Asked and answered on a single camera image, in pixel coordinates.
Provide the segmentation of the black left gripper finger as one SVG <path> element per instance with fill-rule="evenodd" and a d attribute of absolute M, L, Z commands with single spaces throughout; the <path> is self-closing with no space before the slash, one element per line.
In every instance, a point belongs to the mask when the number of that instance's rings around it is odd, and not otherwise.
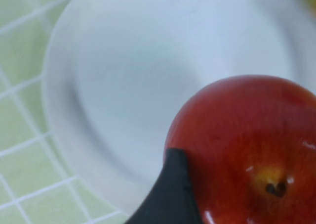
<path fill-rule="evenodd" d="M 201 224 L 183 149 L 168 148 L 152 190 L 126 224 Z"/>

